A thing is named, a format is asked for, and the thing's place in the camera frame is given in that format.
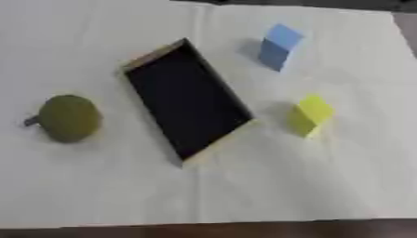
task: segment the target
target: white tablecloth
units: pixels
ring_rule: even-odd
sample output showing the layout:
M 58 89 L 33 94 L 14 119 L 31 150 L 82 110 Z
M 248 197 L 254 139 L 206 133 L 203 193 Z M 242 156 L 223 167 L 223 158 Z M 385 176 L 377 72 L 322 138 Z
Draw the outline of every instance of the white tablecloth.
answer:
M 304 34 L 281 73 L 267 30 Z M 259 119 L 178 168 L 119 66 L 189 37 Z M 165 0 L 0 0 L 0 227 L 417 217 L 417 62 L 389 13 Z M 102 130 L 62 145 L 20 124 L 53 95 L 92 99 Z M 312 139 L 282 119 L 320 94 Z

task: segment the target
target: blue cube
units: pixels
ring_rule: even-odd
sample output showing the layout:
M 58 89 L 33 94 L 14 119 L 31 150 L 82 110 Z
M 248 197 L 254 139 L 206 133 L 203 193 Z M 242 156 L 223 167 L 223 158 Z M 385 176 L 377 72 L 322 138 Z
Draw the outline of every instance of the blue cube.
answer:
M 303 36 L 292 29 L 277 24 L 263 39 L 259 59 L 276 71 L 281 71 L 290 51 Z

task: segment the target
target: fruit stem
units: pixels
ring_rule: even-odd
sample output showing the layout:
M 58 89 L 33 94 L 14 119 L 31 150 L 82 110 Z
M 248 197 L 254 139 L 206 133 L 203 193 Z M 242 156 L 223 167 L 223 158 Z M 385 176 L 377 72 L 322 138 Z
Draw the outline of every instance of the fruit stem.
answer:
M 33 125 L 35 125 L 35 124 L 38 124 L 38 123 L 39 123 L 39 120 L 38 120 L 38 119 L 39 119 L 39 118 L 38 118 L 38 116 L 36 115 L 36 116 L 30 117 L 30 118 L 28 118 L 28 119 L 24 120 L 23 124 L 24 124 L 24 126 L 33 126 Z

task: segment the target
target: black tray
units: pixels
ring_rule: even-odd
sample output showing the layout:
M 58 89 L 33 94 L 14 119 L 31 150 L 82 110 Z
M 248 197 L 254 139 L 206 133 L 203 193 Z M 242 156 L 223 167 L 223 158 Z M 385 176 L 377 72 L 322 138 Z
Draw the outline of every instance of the black tray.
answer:
M 125 75 L 183 161 L 253 118 L 187 39 L 132 61 Z

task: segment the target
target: block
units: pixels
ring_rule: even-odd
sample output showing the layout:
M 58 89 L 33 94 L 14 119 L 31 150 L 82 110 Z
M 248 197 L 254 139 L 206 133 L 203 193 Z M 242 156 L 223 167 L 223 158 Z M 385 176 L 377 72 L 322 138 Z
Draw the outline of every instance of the block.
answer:
M 333 109 L 318 95 L 309 95 L 289 112 L 289 126 L 302 137 L 313 136 L 333 115 Z
M 302 39 L 301 34 L 282 24 L 277 24 L 263 39 L 259 60 L 266 66 L 281 71 L 290 51 Z

